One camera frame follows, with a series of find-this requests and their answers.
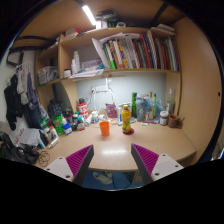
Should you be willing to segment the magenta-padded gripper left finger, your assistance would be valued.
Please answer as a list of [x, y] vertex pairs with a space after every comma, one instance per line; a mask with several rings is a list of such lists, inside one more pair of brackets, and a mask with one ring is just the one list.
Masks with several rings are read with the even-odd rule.
[[81, 186], [93, 156], [94, 147], [89, 145], [68, 157], [58, 157], [45, 171]]

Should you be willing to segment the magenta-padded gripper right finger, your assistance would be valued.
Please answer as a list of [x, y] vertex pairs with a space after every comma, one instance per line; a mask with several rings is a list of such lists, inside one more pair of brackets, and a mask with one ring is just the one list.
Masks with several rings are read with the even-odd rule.
[[131, 154], [145, 185], [183, 169], [183, 166], [168, 154], [158, 155], [137, 144], [131, 145]]

